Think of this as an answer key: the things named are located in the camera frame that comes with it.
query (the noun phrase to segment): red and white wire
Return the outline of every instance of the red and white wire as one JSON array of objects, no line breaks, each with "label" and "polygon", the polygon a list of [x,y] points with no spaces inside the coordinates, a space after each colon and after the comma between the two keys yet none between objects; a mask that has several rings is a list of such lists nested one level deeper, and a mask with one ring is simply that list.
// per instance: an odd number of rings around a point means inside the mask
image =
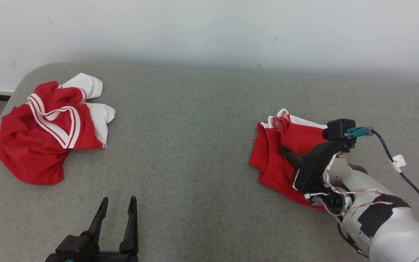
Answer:
[{"label": "red and white wire", "polygon": [[336,192],[337,194],[362,194],[365,192],[376,192],[379,195],[382,195],[382,191],[379,189],[368,189],[368,188],[364,188],[364,189],[360,189],[358,191],[353,191],[353,192],[348,192],[348,191],[342,191],[340,189],[335,188],[332,184],[331,184],[331,179],[329,178],[329,170],[326,170],[326,181],[328,183],[329,188],[331,188],[332,191]]},{"label": "red and white wire", "polygon": [[[331,188],[332,191],[336,192],[337,194],[362,194],[365,192],[376,192],[379,195],[382,195],[383,192],[379,189],[360,189],[354,192],[347,192],[347,191],[342,191],[340,189],[335,188],[332,184],[331,184],[331,179],[329,178],[329,170],[326,170],[326,181],[328,183],[329,188]],[[347,212],[351,211],[351,210],[355,210],[355,209],[359,209],[360,207],[365,207],[365,206],[372,206],[372,205],[376,205],[376,204],[385,204],[385,205],[393,205],[393,202],[389,202],[389,201],[376,201],[376,202],[372,202],[372,203],[366,203],[366,204],[361,204],[358,205],[356,207],[353,207],[352,209],[345,209],[342,212],[342,215],[345,215]]]},{"label": "red and white wire", "polygon": [[346,210],[344,210],[343,214],[345,214],[345,213],[347,213],[347,212],[349,212],[351,210],[359,209],[360,207],[372,206],[372,205],[376,205],[376,204],[393,205],[394,203],[389,202],[389,201],[377,201],[377,202],[372,202],[372,203],[361,204],[359,206],[353,207],[352,209],[346,209]]}]

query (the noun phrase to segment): gray fabric surface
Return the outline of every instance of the gray fabric surface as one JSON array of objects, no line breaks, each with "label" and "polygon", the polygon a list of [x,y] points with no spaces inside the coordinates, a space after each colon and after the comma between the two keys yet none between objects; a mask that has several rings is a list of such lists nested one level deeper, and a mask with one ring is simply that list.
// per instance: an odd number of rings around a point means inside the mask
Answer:
[{"label": "gray fabric surface", "polygon": [[[34,88],[83,72],[103,81],[94,102],[116,109],[108,148],[72,151],[55,186],[18,181],[0,162],[0,262],[43,261],[88,226],[109,197],[100,246],[117,250],[131,195],[142,262],[365,261],[334,219],[258,183],[248,165],[256,123],[281,108],[321,124],[374,126],[419,187],[419,84],[243,73],[50,64],[29,73],[3,114]],[[376,137],[348,154],[414,209],[419,196],[394,173]]]}]

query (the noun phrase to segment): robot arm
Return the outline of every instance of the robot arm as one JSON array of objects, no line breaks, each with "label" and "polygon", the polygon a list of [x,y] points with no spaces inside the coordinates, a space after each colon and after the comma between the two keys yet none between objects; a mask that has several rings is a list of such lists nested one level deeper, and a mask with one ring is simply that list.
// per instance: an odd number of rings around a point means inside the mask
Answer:
[{"label": "robot arm", "polygon": [[296,168],[294,188],[325,206],[341,236],[359,254],[372,262],[419,262],[419,222],[409,204],[340,154],[355,147],[356,137],[373,132],[356,128],[353,120],[338,119],[323,132],[329,141],[303,159],[288,148],[281,150]]},{"label": "robot arm", "polygon": [[[414,219],[409,204],[362,170],[354,168],[348,165],[345,157],[334,156],[329,176],[342,178],[341,181],[336,179],[334,186],[349,192],[379,189],[382,194],[375,191],[344,194],[346,204],[340,215],[335,216],[339,230],[348,236],[357,252],[372,262],[419,262],[419,222]],[[363,206],[379,201],[393,204]]]},{"label": "robot arm", "polygon": [[65,237],[56,248],[56,253],[48,255],[45,262],[138,262],[137,198],[130,198],[127,227],[118,251],[100,251],[98,245],[101,224],[107,209],[108,198],[105,197],[90,228],[80,236]]}]

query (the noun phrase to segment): teal connector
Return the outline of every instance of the teal connector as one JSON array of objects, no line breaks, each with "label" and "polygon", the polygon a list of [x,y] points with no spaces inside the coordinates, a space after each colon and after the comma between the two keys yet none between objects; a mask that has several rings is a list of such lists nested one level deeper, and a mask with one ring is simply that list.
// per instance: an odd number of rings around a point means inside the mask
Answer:
[{"label": "teal connector", "polygon": [[359,136],[372,136],[374,135],[371,130],[373,130],[372,126],[359,126],[355,128],[347,129],[347,138],[353,139]]}]

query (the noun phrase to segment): black tape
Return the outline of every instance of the black tape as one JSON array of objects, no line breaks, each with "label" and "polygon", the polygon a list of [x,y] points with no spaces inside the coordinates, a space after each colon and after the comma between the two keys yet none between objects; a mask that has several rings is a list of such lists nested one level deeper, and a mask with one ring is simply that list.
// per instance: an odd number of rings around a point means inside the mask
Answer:
[{"label": "black tape", "polygon": [[382,194],[375,198],[374,202],[388,201],[394,203],[393,205],[376,204],[369,206],[358,218],[361,223],[360,230],[368,237],[374,237],[377,230],[392,216],[392,209],[396,207],[410,207],[407,202],[401,198]]}]

